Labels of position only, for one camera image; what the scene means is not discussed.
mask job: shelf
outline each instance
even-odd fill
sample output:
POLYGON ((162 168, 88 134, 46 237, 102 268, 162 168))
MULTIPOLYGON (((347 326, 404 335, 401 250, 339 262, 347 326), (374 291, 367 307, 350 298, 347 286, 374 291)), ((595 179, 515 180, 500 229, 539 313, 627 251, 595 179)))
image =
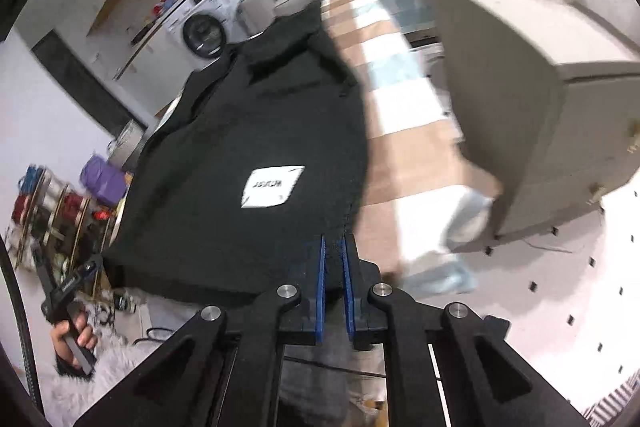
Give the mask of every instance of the shelf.
MULTIPOLYGON (((116 218, 113 215, 107 220, 107 224, 104 227, 104 234, 102 234, 102 241, 100 242, 100 253, 104 251, 105 247, 109 246, 107 244, 107 240, 111 236, 111 233, 113 232, 115 221, 116 221, 116 218)), ((85 294, 86 297, 94 301, 101 301, 101 302, 110 304, 107 299, 104 299, 102 296, 97 295, 98 289, 104 289, 105 285, 110 287, 109 280, 107 279, 107 276, 104 273, 104 268, 100 268, 100 270, 98 270, 98 272, 94 276, 94 283, 92 285, 91 295, 85 294)))
POLYGON ((22 264, 22 257, 24 254, 24 245, 27 240, 27 236, 29 234, 29 230, 31 228, 30 221, 33 217, 33 211, 36 207, 36 201, 40 196, 40 190, 42 188, 42 182, 44 180, 45 169, 42 170, 40 177, 38 178, 38 182, 36 183, 35 188, 33 189, 33 194, 31 196, 31 201, 29 202, 29 208, 27 208, 27 213, 24 218, 24 225, 22 226, 22 234, 20 235, 20 241, 18 241, 18 250, 15 256, 15 266, 14 269, 17 269, 22 264))
POLYGON ((71 250, 71 256, 69 259, 69 270, 73 270, 76 262, 76 257, 78 256, 78 243, 80 241, 80 237, 82 235, 82 228, 84 227, 84 221, 86 218, 87 210, 89 209, 91 202, 91 198, 87 197, 84 199, 84 206, 82 207, 82 213, 80 215, 80 221, 76 226, 76 236, 74 237, 74 245, 71 250))
POLYGON ((58 214, 60 213, 60 208, 62 208, 62 202, 65 200, 66 192, 68 190, 69 190, 69 184, 67 183, 65 184, 65 187, 62 189, 62 192, 60 192, 54 211, 49 216, 49 222, 47 223, 48 230, 45 233, 44 238, 42 240, 45 248, 48 248, 49 246, 49 237, 51 237, 51 235, 59 239, 58 234, 60 234, 60 231, 57 229, 55 224, 56 224, 56 220, 58 219, 58 214))

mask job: kitchen counter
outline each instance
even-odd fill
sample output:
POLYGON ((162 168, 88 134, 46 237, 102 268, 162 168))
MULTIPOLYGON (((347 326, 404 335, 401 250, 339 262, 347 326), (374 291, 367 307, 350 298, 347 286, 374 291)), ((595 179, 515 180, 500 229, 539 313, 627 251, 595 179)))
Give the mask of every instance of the kitchen counter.
POLYGON ((573 0, 468 1, 524 36, 564 79, 640 74, 638 52, 573 0))
POLYGON ((151 29, 146 33, 146 35, 142 38, 142 40, 136 44, 133 47, 133 52, 131 53, 131 55, 129 56, 129 58, 127 59, 127 61, 125 62, 124 66, 121 67, 118 70, 118 73, 116 74, 116 76, 113 78, 113 80, 115 82, 117 82, 118 80, 120 80, 120 78, 122 77, 122 75, 124 74, 124 72, 127 70, 127 68, 129 68, 129 66, 131 65, 131 63, 133 62, 133 60, 136 58, 136 56, 140 53, 140 50, 146 46, 146 44, 151 40, 151 38, 156 34, 156 32, 162 27, 162 24, 164 23, 164 21, 167 19, 167 17, 169 15, 171 15, 175 9, 177 9, 179 6, 182 5, 182 3, 184 3, 186 0, 176 0, 175 3, 166 11, 164 12, 161 16, 159 16, 156 21, 154 22, 154 25, 151 27, 151 29))

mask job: washing machine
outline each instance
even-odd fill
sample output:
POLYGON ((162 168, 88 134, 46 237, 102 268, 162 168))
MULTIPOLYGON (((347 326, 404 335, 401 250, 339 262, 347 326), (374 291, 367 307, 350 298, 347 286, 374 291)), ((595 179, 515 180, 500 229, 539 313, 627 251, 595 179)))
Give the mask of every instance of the washing machine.
POLYGON ((227 0, 184 0, 164 25, 194 70, 209 66, 227 43, 246 39, 241 23, 228 16, 227 0))

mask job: hand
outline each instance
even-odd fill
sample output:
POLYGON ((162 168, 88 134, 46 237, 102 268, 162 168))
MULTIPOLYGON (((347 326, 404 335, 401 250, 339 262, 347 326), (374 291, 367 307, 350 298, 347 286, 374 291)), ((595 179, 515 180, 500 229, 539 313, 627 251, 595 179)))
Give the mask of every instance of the hand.
MULTIPOLYGON (((78 346, 86 347, 86 349, 92 350, 98 343, 98 337, 94 335, 94 328, 88 326, 86 323, 87 314, 84 311, 84 306, 80 304, 81 312, 76 317, 76 330, 78 330, 78 346)), ((53 326, 51 330, 51 340, 53 341, 53 349, 56 350, 56 354, 64 360, 66 363, 72 364, 76 369, 80 369, 81 365, 74 357, 69 346, 66 345, 63 338, 69 331, 69 321, 62 321, 53 326)))

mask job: white floor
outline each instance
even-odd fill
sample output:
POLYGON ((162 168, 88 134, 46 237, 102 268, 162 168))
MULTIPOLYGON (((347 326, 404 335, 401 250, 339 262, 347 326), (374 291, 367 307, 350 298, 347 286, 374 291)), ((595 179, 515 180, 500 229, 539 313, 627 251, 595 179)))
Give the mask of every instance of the white floor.
MULTIPOLYGON (((441 45, 416 52, 450 110, 438 70, 441 45)), ((463 254, 478 289, 424 302, 443 307, 461 301, 478 315, 511 321, 508 343, 576 409, 587 409, 640 369, 639 192, 636 174, 605 196, 604 214, 596 209, 558 227, 557 236, 549 230, 528 238, 530 245, 516 241, 491 255, 463 254)))

